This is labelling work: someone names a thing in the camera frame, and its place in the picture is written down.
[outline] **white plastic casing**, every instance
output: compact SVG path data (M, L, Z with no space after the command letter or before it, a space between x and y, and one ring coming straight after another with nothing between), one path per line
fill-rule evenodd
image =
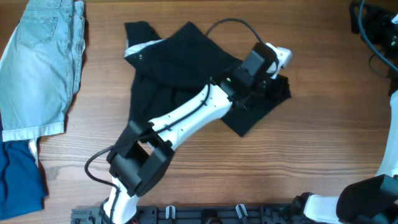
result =
M391 125L386 151L376 176L386 174L390 177L398 174L398 91L391 96Z
M150 120L149 122L154 124L152 129L158 131L191 112L205 99L207 89L208 85L206 85L197 96L193 97L182 106L168 114ZM231 107L232 102L229 101L228 95L219 86L210 85L210 92L206 105L203 105L196 113L171 127L170 130L159 133L159 136L163 141L170 141L172 143L172 149L175 151L187 138L204 125L222 118Z
M116 184L120 188L118 200L113 211L113 223L124 224L128 222L137 212L137 202L139 197L134 195L130 197L127 194L127 189L119 181L119 179L112 177L112 183ZM116 189L112 187L111 194L109 195L108 201L104 204L104 211L106 215L111 217L111 207L116 195Z
M304 208L304 215L316 222L341 224L336 215L338 197L309 196Z
M278 76L280 68L287 67L293 57L293 54L289 49L285 49L283 47L274 47L270 43L266 43L266 45L276 53L277 59L279 61L278 66L276 66L276 63L274 62L267 70L267 73L273 73L273 76L271 76L271 78L275 79Z

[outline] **black t-shirt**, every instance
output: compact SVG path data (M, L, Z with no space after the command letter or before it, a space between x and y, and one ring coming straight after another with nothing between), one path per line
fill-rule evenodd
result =
M128 47L160 39L147 22L126 23L125 27ZM241 63L191 22L171 37L127 56L126 60L136 69L129 120L141 122L178 108L198 94L210 77L217 77ZM245 103L245 108L230 111L222 120L243 136L288 98L288 79L278 75L275 80L267 82L265 97L253 98Z

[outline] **table surface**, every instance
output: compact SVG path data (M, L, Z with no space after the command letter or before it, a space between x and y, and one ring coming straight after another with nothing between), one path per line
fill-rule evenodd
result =
M392 2L378 4L398 9ZM221 121L199 130L139 205L288 202L302 192L339 195L347 185L372 177L389 132L389 80L369 69L371 52L351 33L348 5L335 0L87 2L81 89L66 133L40 143L49 188L45 210L4 223L69 223L71 209L99 205L109 196L110 187L90 180L83 166L112 145L127 123L135 70L123 59L125 22L147 21L168 37L187 21L206 30L218 19L239 17L265 41L294 53L280 72L289 78L292 99L244 138ZM24 7L0 5L0 50ZM217 27L210 38L239 58L256 43L250 30L236 23ZM91 170L110 179L108 167L103 156Z

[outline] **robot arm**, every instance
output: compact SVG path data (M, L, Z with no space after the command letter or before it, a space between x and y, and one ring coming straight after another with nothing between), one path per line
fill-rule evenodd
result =
M347 223L393 223L398 214L394 204L398 199L398 91L392 94L390 105L387 147L376 176L348 186L339 197L309 196L303 210L307 218L331 224L339 224L340 220Z
M103 204L103 219L109 221L112 204L116 201L112 222L128 222L136 213L139 198L163 177L178 147L204 125L222 118L250 97L261 95L266 87L263 83L275 79L291 58L288 49L257 43L241 65L212 80L182 106L147 124L130 121L115 144L118 147L107 156L112 181L120 192L115 198L116 189L112 189L108 201ZM169 127L200 104L198 111ZM148 155L137 141L126 144L131 139L147 143L153 149L152 154Z

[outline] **blue shorts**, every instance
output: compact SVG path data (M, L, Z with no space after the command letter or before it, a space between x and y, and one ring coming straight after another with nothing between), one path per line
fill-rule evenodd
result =
M83 1L29 1L0 60L3 141L64 132L80 84L83 11Z

